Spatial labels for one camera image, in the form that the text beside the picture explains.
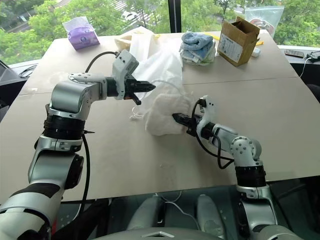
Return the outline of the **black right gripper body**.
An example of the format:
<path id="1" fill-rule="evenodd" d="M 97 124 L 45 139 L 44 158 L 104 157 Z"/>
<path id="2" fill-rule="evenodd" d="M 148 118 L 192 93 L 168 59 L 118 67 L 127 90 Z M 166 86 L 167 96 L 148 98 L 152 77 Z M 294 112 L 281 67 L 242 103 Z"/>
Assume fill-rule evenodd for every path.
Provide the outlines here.
<path id="1" fill-rule="evenodd" d="M 199 114 L 196 114 L 194 117 L 187 116 L 188 123 L 186 133 L 192 137 L 195 137 L 197 133 L 197 124 L 201 119 L 202 117 Z"/>

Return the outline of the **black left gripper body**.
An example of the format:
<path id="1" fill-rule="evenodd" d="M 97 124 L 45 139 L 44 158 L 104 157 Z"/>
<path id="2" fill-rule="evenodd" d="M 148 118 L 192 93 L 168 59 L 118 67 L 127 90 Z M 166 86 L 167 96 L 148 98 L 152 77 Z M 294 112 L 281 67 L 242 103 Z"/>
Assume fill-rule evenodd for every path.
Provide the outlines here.
<path id="1" fill-rule="evenodd" d="M 124 78 L 124 87 L 125 87 L 125 93 L 123 97 L 124 100 L 131 100 L 131 94 L 135 93 L 136 82 L 137 80 L 131 75 L 128 75 Z"/>

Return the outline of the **white towel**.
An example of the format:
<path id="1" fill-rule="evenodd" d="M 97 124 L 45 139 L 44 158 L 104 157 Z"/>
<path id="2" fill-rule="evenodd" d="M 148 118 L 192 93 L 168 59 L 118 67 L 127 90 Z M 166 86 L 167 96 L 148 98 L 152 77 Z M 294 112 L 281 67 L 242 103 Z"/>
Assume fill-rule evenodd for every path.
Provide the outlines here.
<path id="1" fill-rule="evenodd" d="M 189 115 L 194 103 L 191 95 L 159 94 L 148 111 L 145 130 L 153 136 L 182 134 L 186 127 L 177 123 L 173 114 Z"/>

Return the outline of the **cream cloth bag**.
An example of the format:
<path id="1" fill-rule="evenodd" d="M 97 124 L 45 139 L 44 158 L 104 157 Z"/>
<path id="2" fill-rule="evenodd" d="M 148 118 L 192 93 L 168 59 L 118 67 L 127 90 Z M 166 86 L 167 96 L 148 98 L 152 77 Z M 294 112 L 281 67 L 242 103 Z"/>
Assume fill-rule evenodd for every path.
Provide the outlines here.
<path id="1" fill-rule="evenodd" d="M 143 26 L 139 26 L 115 37 L 114 42 L 117 45 L 118 49 L 129 50 L 132 43 L 132 37 L 134 34 L 143 35 L 144 37 L 153 36 L 154 39 L 158 39 L 160 37 L 160 34 L 154 33 Z"/>

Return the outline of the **blue folded towel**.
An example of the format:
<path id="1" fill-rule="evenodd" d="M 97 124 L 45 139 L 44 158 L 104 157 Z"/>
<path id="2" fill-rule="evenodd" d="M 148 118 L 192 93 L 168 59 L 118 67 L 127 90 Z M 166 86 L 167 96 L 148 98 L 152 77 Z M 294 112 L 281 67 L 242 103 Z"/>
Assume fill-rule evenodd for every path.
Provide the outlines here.
<path id="1" fill-rule="evenodd" d="M 197 51 L 213 45 L 212 36 L 198 32 L 188 31 L 181 37 L 181 40 L 182 50 Z"/>

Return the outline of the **clear zip plastic bag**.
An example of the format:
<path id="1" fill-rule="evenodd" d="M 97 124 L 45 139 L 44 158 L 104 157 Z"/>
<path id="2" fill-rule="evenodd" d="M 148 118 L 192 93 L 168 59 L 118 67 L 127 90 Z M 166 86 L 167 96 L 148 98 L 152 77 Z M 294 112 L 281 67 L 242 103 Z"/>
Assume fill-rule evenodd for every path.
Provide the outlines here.
<path id="1" fill-rule="evenodd" d="M 261 30 L 266 30 L 273 38 L 284 8 L 284 6 L 248 7 L 244 10 L 245 20 Z"/>

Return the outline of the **stack of pale towels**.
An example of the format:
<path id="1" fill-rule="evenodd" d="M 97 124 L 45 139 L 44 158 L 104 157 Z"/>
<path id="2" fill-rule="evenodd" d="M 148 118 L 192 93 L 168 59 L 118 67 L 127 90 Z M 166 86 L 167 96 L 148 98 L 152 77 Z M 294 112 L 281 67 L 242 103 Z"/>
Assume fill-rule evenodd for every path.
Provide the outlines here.
<path id="1" fill-rule="evenodd" d="M 216 55 L 216 43 L 209 42 L 198 50 L 179 50 L 182 60 L 191 65 L 206 66 L 214 62 Z"/>

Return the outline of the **purple tissue pack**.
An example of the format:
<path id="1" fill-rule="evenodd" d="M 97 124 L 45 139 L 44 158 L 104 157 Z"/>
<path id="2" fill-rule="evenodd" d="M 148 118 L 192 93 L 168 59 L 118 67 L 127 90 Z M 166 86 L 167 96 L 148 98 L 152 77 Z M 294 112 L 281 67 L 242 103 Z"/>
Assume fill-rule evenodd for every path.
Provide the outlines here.
<path id="1" fill-rule="evenodd" d="M 74 17 L 63 22 L 62 25 L 67 32 L 69 42 L 76 51 L 100 44 L 95 29 L 86 16 Z"/>

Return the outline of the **brown cardboard box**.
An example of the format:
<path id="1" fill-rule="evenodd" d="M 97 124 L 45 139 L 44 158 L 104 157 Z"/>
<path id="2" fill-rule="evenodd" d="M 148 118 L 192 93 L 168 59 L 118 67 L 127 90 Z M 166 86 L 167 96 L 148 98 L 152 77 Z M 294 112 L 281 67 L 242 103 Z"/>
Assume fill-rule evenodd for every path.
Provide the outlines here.
<path id="1" fill-rule="evenodd" d="M 258 42 L 260 28 L 238 16 L 236 21 L 223 22 L 217 52 L 233 66 L 246 64 Z"/>

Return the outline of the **grey rounded robot leg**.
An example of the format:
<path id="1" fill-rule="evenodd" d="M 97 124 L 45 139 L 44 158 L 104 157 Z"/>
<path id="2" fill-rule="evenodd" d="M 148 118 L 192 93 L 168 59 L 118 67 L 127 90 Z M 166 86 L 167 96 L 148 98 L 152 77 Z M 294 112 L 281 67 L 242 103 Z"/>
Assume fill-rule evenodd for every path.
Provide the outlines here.
<path id="1" fill-rule="evenodd" d="M 226 231 L 215 202 L 205 194 L 197 198 L 196 219 L 202 232 L 226 240 Z"/>
<path id="2" fill-rule="evenodd" d="M 163 203 L 164 200 L 158 195 L 154 195 L 144 200 L 134 212 L 126 230 L 155 227 Z"/>

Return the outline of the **grey robot torso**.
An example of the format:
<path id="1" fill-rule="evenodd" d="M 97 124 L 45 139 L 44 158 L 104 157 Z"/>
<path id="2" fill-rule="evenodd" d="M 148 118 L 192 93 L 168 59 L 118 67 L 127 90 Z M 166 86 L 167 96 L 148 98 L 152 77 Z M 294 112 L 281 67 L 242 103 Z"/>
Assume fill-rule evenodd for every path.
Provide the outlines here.
<path id="1" fill-rule="evenodd" d="M 212 234 L 189 228 L 149 227 L 107 234 L 93 240 L 223 240 Z"/>

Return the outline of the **dark chair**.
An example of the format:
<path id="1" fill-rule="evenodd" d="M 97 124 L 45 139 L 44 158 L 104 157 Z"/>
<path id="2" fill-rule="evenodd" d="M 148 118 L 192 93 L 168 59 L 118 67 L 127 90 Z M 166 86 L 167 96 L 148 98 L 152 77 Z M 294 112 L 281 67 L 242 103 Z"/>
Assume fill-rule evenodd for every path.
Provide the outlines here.
<path id="1" fill-rule="evenodd" d="M 8 65 L 0 59 L 0 122 L 39 61 L 39 59 L 36 59 Z"/>

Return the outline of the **dark phone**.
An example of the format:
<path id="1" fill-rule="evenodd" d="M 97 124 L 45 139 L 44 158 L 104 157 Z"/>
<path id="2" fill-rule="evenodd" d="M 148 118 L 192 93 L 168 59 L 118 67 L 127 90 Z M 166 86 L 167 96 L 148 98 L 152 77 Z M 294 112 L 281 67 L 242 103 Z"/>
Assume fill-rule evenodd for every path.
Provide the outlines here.
<path id="1" fill-rule="evenodd" d="M 285 49 L 284 50 L 284 54 L 287 56 L 291 56 L 291 57 L 296 57 L 296 58 L 304 58 L 305 54 L 303 51 L 298 51 L 295 49 Z"/>

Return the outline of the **black electronic device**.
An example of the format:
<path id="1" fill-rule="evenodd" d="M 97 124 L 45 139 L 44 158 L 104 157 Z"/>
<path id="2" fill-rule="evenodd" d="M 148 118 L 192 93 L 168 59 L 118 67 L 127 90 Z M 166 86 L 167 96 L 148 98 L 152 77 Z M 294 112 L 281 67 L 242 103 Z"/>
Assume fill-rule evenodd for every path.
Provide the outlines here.
<path id="1" fill-rule="evenodd" d="M 320 61 L 320 50 L 318 51 L 312 51 L 306 55 L 307 60 L 311 61 L 312 63 L 314 62 L 319 62 Z"/>

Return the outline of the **white drawstring bag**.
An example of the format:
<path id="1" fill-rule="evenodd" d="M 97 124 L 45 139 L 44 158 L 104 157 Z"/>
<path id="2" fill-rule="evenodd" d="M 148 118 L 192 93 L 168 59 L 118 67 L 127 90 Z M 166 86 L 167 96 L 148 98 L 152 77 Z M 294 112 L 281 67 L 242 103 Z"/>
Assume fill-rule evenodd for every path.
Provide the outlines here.
<path id="1" fill-rule="evenodd" d="M 155 34 L 135 33 L 132 35 L 129 52 L 138 60 L 139 65 L 133 72 L 138 81 L 147 81 L 155 89 L 138 93 L 141 105 L 132 108 L 130 120 L 144 118 L 155 98 L 160 94 L 182 95 L 183 62 L 180 55 L 182 40 L 178 37 Z"/>

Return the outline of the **black window post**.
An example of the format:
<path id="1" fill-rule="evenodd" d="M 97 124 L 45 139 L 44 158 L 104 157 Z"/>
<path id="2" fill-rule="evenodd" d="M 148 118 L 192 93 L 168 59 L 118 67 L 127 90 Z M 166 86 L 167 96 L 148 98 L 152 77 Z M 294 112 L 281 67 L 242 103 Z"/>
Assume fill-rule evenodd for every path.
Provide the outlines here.
<path id="1" fill-rule="evenodd" d="M 182 32 L 181 0 L 167 0 L 171 33 Z"/>

